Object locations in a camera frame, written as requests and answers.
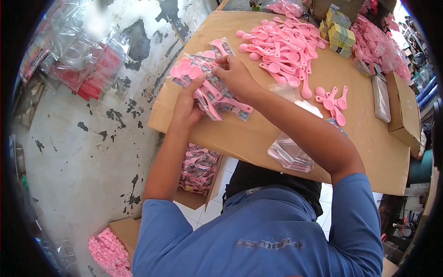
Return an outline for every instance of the forearm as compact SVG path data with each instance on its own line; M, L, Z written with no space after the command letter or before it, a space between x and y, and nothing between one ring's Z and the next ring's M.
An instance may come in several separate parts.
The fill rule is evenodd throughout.
M163 144L148 174L145 199L173 200L180 180L191 128L171 122Z
M268 90L250 95L249 103L330 173L333 184L348 174L365 173L354 144L336 127Z

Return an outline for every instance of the hand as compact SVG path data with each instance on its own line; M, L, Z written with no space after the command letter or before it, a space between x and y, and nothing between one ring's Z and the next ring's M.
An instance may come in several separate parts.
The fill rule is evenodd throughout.
M202 74L179 92L171 124L174 123L179 128L192 128L202 117L202 111L194 101L194 91L202 85L205 78Z
M261 86L252 78L248 68L237 57L232 55L215 59L222 68L212 70L212 73L219 77L225 86L241 101L248 102L250 96L254 95Z

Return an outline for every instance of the white tiled floor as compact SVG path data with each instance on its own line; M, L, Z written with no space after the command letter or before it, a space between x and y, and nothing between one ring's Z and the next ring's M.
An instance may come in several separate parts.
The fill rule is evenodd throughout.
M218 195L209 201L208 208L206 209L206 212L203 210L203 206L192 210L180 203L177 203L174 201L174 203L177 204L177 206L180 208L182 213L185 215L188 222L191 224L192 228L195 230L202 226L203 224L208 223L209 221L213 220L214 218L218 217L220 215L220 212L222 210L222 196L225 193L225 185L229 184L229 181L231 180L232 174L235 170L235 167L237 166L237 159L229 158L227 161L226 170L223 173L223 179L222 179L222 185L220 187L220 191L218 192ZM382 198L381 193L373 193L374 201L376 202L377 206L380 205L380 201ZM317 223L320 224L320 226L323 229L323 232L325 234L325 237L327 240L329 240L329 229L331 227L331 207L332 207L332 185L327 183L322 183L322 191L320 194L320 204L323 209L323 215L319 216L317 219Z

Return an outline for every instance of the left hand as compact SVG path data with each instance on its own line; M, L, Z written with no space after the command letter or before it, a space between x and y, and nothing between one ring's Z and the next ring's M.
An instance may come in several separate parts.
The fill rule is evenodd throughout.
M187 88L179 92L174 107L172 123L178 124L181 128L192 128L202 117L203 112L194 101L194 91L202 85L205 78L206 76L202 74L194 79Z

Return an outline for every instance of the floor tile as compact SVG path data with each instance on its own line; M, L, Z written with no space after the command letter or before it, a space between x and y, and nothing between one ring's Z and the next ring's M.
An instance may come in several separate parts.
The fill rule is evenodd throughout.
M322 191L320 192L320 200L328 203L332 203L332 185L328 183L322 183Z
M320 205L322 206L323 214L317 218L317 223L323 227L323 224L325 223L326 218L328 217L329 211L331 210L332 204L320 201Z
M197 224L198 224L198 222L195 221L195 220L193 220L193 219L190 219L190 218L187 217L187 216L185 216L185 218L188 220L189 224L192 226L192 230L195 231L195 229L197 229Z
M226 185L229 184L231 177L232 177L231 172L229 172L229 171L223 172L223 179L221 180L222 185L220 186L220 190L218 191L218 195L213 198L215 201L223 203L223 194L225 193Z
M220 215L220 212L222 211L222 207L223 206L220 202L217 202L215 200L209 201L206 212L202 213L198 222L201 224L206 224L214 218L218 217Z
M237 167L238 160L233 157L229 157L226 162L226 171L234 173L235 168Z
M184 216L187 216L190 219L198 222L198 220L200 219L200 215L202 214L204 206L201 206L200 208L193 210L191 208L186 207L185 205L178 203L177 201L174 201L174 203L179 207L179 209L182 211Z
M332 211L329 211L329 214L326 217L325 223L322 226L323 231L329 232L329 230L331 229L331 214L332 214Z

